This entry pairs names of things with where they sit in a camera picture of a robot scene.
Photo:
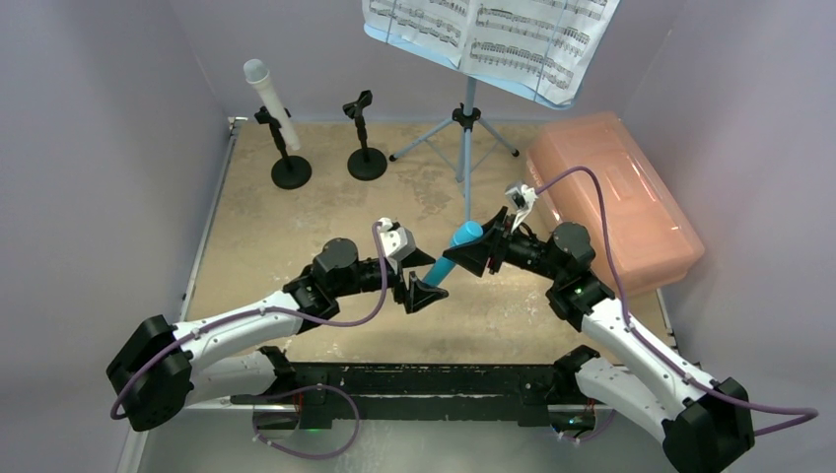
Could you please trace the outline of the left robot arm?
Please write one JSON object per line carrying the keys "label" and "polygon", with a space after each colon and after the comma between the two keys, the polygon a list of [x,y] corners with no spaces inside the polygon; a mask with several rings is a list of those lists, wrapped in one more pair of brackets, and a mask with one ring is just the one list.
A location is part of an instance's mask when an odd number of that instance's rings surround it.
{"label": "left robot arm", "polygon": [[379,293],[372,315],[386,295],[408,313],[448,297],[403,272],[434,263],[432,256],[412,243],[383,242],[376,249],[377,256],[362,260],[352,240],[334,238],[297,278],[259,301],[196,322],[143,320],[105,370],[116,394],[110,417],[127,420],[136,432],[157,428],[202,398],[206,387],[198,378],[211,366],[272,339],[338,326],[341,297]]}

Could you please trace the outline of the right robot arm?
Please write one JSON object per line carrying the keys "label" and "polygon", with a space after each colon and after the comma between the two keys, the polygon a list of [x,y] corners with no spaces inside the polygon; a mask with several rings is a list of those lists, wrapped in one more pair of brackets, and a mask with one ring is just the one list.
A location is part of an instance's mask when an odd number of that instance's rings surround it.
{"label": "right robot arm", "polygon": [[560,359],[556,393],[601,401],[662,446],[678,472],[723,472],[755,444],[745,388],[717,381],[655,337],[591,269],[595,252],[587,229],[558,225],[541,240],[512,227],[502,208],[482,225],[482,236],[443,253],[471,274],[496,273],[508,263],[551,281],[545,296],[556,316],[614,354],[613,364],[588,347]]}

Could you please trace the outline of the white toy microphone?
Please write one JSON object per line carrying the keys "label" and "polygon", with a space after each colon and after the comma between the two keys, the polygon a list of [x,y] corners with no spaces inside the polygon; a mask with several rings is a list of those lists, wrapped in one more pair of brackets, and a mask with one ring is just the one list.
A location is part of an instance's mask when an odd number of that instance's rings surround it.
{"label": "white toy microphone", "polygon": [[283,131],[286,144],[293,150],[301,149],[301,142],[285,106],[282,104],[272,81],[270,69],[260,59],[249,59],[244,63],[244,77],[260,96],[264,106],[275,118]]}

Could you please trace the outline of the black mic stand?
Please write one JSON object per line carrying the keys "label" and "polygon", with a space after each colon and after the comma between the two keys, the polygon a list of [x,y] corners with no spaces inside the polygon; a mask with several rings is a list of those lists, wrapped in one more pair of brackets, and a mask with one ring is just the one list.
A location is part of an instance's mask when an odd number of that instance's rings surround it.
{"label": "black mic stand", "polygon": [[368,131],[363,110],[372,104],[371,90],[360,93],[355,101],[342,106],[344,114],[354,121],[360,148],[354,151],[348,161],[347,169],[350,175],[358,180],[371,181],[381,177],[387,169],[387,157],[379,149],[368,145]]}
{"label": "black mic stand", "polygon": [[281,189],[293,190],[305,185],[312,177],[312,167],[301,156],[288,154],[287,143],[281,131],[279,121],[274,118],[265,105],[255,113],[258,124],[266,124],[281,158],[272,166],[270,176],[273,184]]}

